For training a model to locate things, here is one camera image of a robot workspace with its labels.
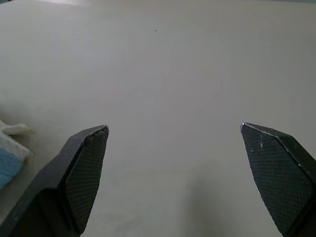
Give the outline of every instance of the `white table surface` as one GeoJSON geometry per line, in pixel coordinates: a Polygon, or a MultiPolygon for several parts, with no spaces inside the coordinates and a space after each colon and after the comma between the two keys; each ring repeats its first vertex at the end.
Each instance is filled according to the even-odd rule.
{"type": "Polygon", "coordinates": [[[280,237],[239,125],[316,156],[316,4],[55,2],[0,5],[0,119],[34,130],[0,220],[69,136],[107,124],[83,237],[280,237]]]}

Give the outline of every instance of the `blue fabric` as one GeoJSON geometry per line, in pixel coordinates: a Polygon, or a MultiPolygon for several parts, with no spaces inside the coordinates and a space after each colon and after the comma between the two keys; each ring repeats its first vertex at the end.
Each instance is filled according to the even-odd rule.
{"type": "Polygon", "coordinates": [[[0,149],[0,189],[3,189],[21,170],[23,161],[0,149]]]}

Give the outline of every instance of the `black rubber grip pad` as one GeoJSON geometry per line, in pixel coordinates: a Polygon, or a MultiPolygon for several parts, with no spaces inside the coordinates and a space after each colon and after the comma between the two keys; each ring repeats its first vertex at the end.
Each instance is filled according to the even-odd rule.
{"type": "Polygon", "coordinates": [[[261,198],[285,235],[315,196],[315,186],[275,137],[248,126],[241,132],[261,198]]]}
{"type": "Polygon", "coordinates": [[[78,234],[87,225],[99,188],[107,134],[86,139],[65,182],[65,195],[78,234]]]}

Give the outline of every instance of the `white cloth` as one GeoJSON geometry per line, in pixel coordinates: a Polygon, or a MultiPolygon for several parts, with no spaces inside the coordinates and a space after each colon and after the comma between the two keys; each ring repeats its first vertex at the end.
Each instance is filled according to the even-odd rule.
{"type": "Polygon", "coordinates": [[[24,124],[7,125],[0,120],[0,149],[24,160],[30,155],[30,150],[14,141],[9,135],[17,135],[30,131],[24,124]]]}

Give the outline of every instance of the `towel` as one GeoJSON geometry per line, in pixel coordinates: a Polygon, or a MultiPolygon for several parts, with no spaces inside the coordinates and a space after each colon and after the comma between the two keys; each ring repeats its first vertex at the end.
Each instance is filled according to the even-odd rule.
{"type": "Polygon", "coordinates": [[[21,170],[30,151],[9,135],[30,131],[24,124],[7,125],[0,120],[0,189],[3,189],[21,170]]]}

